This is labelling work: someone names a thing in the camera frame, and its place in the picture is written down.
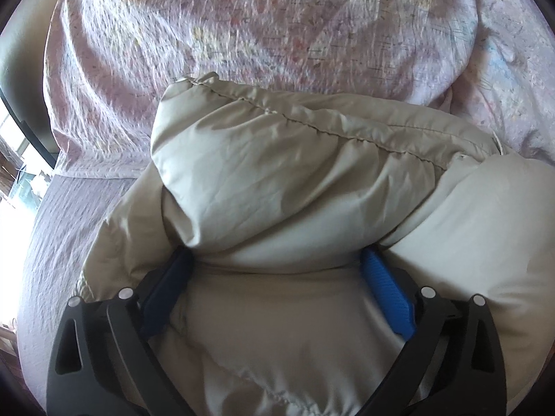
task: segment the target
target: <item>metal rivet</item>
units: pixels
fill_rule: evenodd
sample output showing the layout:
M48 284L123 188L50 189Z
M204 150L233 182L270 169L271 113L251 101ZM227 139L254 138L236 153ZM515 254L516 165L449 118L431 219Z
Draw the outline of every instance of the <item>metal rivet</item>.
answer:
M480 296L479 294L476 294L474 297L472 297L472 300L479 307L483 307L486 304L486 299L484 299L484 297Z
M68 305L71 308L76 307L80 303L81 303L81 297L79 297L79 296L73 296L73 297L71 297L71 299L68 300Z
M427 299L433 299L436 297L436 291L434 288L430 288L429 286L424 286L424 288L420 290L420 293Z
M131 288L123 288L120 292L118 292L118 297L121 300L127 300L133 296L133 290Z

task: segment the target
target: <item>blue rubber pad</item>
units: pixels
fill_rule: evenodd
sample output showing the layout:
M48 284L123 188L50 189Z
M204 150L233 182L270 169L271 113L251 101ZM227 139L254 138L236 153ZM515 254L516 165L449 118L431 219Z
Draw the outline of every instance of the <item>blue rubber pad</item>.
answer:
M362 276L394 333L405 341L416 331L415 308L395 281L381 255L367 247L361 254Z
M185 248L174 253L143 305L140 333L145 339L162 333L171 310L193 274L193 268L194 258L190 250Z

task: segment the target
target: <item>black clamp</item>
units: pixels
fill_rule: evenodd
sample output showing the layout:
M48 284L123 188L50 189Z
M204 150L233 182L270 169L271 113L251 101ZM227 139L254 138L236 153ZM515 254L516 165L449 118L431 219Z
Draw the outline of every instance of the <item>black clamp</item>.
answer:
M371 273L365 268L368 252L371 267L376 268ZM95 303L71 297L49 366L49 416L195 416L147 343L167 324L193 266L191 252L179 248L136 290L124 288L114 299ZM385 266L374 251L363 252L362 266L388 322L407 341L357 416L505 416L503 355L484 297L476 294L468 302L452 301L430 287L420 289L409 274ZM389 291L379 294L376 289ZM146 408L124 397L108 354L107 335L112 336ZM410 404L441 336L448 336L449 343L431 392Z

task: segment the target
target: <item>beige cushion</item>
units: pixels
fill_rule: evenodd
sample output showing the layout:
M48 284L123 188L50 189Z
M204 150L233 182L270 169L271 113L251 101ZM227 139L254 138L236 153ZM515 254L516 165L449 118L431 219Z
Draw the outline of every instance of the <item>beige cushion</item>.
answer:
M550 167L440 111L214 74L168 88L152 159L78 291L111 298L193 250L153 347L197 414L355 414L402 347L357 268L376 242L422 285L489 299L510 409L536 379L555 337Z

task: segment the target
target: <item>mattress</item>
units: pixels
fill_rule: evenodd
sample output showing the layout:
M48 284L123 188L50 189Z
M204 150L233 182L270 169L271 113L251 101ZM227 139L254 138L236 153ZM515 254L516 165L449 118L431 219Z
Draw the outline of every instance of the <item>mattress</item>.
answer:
M214 70L440 107L555 164L554 51L532 0L59 0L44 90L61 153L18 316L30 390L44 405L63 304L99 223L148 164L171 82Z

